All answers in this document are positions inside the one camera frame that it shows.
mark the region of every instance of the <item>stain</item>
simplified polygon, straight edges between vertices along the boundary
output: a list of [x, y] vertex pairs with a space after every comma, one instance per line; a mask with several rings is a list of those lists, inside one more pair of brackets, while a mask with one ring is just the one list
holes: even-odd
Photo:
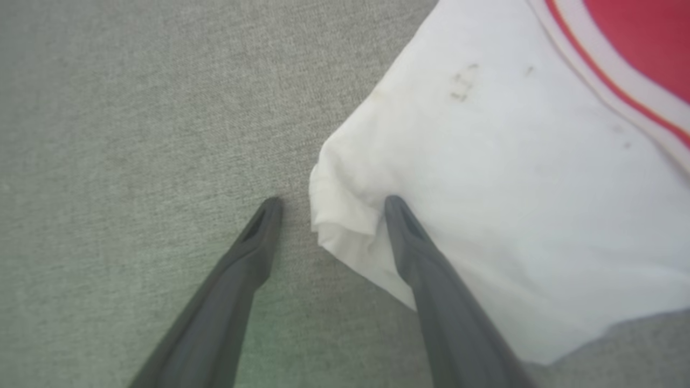
[[382, 99], [384, 97], [384, 93], [378, 89], [374, 89], [371, 92], [371, 99]]
[[453, 92], [453, 93], [451, 93], [451, 97], [454, 99], [460, 100], [460, 102], [463, 102], [467, 98], [467, 95], [461, 95], [461, 94]]
[[478, 64], [471, 64], [453, 75], [454, 84], [452, 87], [453, 91], [451, 92], [452, 98], [460, 102], [467, 99], [470, 89], [475, 85], [478, 68]]

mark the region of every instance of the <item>gray fabric surface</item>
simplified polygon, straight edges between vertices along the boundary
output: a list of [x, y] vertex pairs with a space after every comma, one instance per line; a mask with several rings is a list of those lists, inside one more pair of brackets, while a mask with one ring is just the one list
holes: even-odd
[[[317, 247], [308, 174], [433, 0], [0, 5], [0, 387], [123, 387], [270, 195], [238, 387], [430, 387], [416, 315]], [[688, 387], [688, 313], [544, 387]]]

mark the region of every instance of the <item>red and white trim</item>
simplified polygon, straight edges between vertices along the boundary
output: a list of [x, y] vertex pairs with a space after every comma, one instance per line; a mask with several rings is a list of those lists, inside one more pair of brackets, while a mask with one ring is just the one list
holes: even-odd
[[690, 173], [690, 104], [622, 57], [601, 32], [584, 0], [530, 2], [556, 46], [585, 82]]

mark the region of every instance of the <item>wrinkled fabric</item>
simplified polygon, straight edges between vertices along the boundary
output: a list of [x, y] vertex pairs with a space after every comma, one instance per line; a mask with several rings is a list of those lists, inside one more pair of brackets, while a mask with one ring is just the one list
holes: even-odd
[[414, 308], [402, 196], [525, 361], [690, 306], [690, 183], [606, 107], [522, 1], [441, 0], [310, 177], [319, 244]]

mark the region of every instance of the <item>red stripe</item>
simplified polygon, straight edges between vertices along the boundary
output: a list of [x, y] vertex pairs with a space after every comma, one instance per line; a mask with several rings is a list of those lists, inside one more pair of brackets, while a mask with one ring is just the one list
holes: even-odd
[[690, 104], [690, 1], [581, 1], [632, 68]]
[[613, 92], [613, 94], [618, 96], [618, 98], [620, 98], [626, 104], [630, 105], [632, 108], [647, 116], [647, 118], [649, 118], [651, 121], [669, 130], [678, 138], [678, 140], [680, 140], [685, 145], [686, 148], [690, 149], [690, 135], [685, 133], [680, 127], [676, 126], [671, 122], [668, 122], [666, 119], [657, 115], [656, 113], [648, 109], [646, 106], [640, 104], [632, 97], [628, 96], [623, 90], [618, 88], [618, 86], [616, 86], [616, 84], [613, 81], [611, 81], [606, 76], [606, 74], [604, 74], [604, 72], [599, 68], [599, 66], [597, 66], [597, 64], [594, 62], [594, 60], [592, 60], [592, 58], [589, 56], [587, 51], [585, 51], [582, 45], [580, 45], [580, 42], [578, 42], [578, 40], [575, 38], [573, 32], [570, 31], [568, 23], [566, 23], [565, 19], [563, 19], [563, 16], [561, 15], [560, 11], [558, 10], [558, 7], [556, 6], [555, 0], [545, 1], [546, 6], [549, 7], [551, 15], [555, 19], [560, 29], [563, 31], [563, 34], [565, 34], [570, 44], [573, 46], [573, 48], [575, 48], [575, 51], [578, 52], [578, 54], [581, 56], [584, 62], [589, 66], [590, 69], [592, 69], [594, 74], [596, 74], [597, 77], [599, 77], [599, 79], [604, 83], [604, 85], [608, 86], [609, 89], [611, 89], [611, 91]]

